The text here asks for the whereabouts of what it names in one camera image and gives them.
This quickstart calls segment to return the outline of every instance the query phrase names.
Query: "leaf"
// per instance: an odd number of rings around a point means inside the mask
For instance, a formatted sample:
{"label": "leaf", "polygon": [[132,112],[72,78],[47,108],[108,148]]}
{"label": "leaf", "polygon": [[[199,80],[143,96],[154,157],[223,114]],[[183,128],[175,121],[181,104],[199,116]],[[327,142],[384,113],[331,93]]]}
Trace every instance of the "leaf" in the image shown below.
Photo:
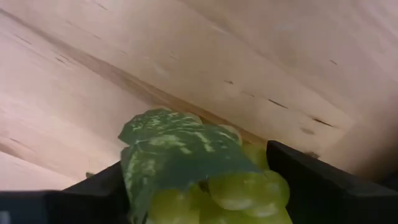
{"label": "leaf", "polygon": [[119,139],[130,145],[121,153],[121,166],[135,224],[142,223],[157,190],[187,190],[229,172],[261,172],[243,154],[236,134],[183,113],[159,109],[137,115]]}
{"label": "leaf", "polygon": [[267,149],[261,144],[250,144],[245,143],[242,146],[243,153],[252,161],[255,165],[260,167],[262,170],[269,169],[267,161]]}
{"label": "leaf", "polygon": [[92,172],[86,172],[86,178],[90,178],[92,176],[94,176],[95,174]]}

